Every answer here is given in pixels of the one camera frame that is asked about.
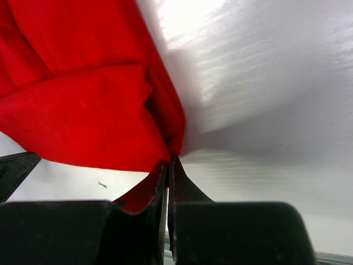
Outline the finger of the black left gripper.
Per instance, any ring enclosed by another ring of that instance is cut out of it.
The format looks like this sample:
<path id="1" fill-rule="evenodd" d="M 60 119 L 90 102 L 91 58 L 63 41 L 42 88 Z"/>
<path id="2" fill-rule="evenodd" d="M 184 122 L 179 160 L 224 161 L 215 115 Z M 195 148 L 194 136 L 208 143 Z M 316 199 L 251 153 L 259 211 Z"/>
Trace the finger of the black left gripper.
<path id="1" fill-rule="evenodd" d="M 22 152 L 1 157 L 1 203 L 9 199 L 40 160 L 41 158 L 32 152 Z"/>

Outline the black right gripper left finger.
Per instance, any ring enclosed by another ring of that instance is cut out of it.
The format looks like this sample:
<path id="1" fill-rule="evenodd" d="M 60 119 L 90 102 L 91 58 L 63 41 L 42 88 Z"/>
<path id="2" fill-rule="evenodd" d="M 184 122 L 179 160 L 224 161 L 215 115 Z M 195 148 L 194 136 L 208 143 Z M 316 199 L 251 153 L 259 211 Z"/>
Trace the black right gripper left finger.
<path id="1" fill-rule="evenodd" d="M 159 162 L 108 200 L 1 205 L 2 264 L 162 264 L 165 179 Z"/>

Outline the red t shirt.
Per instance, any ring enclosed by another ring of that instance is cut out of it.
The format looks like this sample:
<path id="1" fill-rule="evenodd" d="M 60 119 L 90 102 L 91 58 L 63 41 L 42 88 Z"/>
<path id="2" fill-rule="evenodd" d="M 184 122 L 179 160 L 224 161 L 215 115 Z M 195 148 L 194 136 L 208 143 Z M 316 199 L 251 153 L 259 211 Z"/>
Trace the red t shirt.
<path id="1" fill-rule="evenodd" d="M 149 172 L 185 116 L 135 1 L 2 1 L 1 132 L 75 166 Z"/>

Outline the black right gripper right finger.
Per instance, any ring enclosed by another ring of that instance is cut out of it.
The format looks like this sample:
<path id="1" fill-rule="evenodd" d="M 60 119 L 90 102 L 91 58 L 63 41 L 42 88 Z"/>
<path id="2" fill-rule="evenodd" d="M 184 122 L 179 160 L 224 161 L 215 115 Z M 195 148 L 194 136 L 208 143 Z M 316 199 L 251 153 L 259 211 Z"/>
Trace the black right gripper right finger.
<path id="1" fill-rule="evenodd" d="M 283 202 L 214 202 L 169 165 L 168 230 L 177 264 L 315 264 L 299 212 Z"/>

